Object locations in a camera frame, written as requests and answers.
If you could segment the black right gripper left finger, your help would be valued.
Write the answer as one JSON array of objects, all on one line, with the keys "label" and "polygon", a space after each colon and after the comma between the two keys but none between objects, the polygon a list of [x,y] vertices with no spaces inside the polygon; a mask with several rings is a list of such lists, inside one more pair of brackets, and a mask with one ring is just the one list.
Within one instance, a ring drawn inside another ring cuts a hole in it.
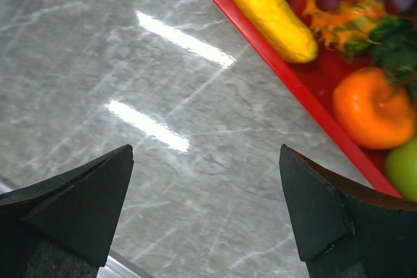
[{"label": "black right gripper left finger", "polygon": [[96,277],[105,266],[134,166],[124,145],[1,194],[2,277]]}]

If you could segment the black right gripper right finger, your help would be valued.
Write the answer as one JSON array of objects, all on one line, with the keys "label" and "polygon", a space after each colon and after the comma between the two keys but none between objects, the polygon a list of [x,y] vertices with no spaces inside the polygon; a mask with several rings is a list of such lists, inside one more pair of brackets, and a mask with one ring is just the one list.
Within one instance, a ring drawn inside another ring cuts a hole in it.
[{"label": "black right gripper right finger", "polygon": [[366,187],[282,145],[280,176],[310,277],[415,277],[416,203]]}]

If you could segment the green fake apple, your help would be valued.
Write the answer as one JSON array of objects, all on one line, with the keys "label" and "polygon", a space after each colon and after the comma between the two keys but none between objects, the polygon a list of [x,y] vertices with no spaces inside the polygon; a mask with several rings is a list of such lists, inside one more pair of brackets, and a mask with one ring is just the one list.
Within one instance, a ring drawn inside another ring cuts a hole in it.
[{"label": "green fake apple", "polygon": [[416,137],[388,153],[384,170],[398,192],[416,202]]}]

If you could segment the orange fake pineapple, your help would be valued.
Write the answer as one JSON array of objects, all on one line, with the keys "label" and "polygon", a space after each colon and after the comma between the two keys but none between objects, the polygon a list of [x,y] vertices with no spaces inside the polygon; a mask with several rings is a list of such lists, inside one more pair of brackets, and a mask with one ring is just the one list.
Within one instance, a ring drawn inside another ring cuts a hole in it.
[{"label": "orange fake pineapple", "polygon": [[373,65],[416,97],[416,13],[389,14],[381,0],[341,0],[337,9],[327,12],[315,0],[306,0],[304,14],[325,46],[336,48],[347,60],[370,53]]}]

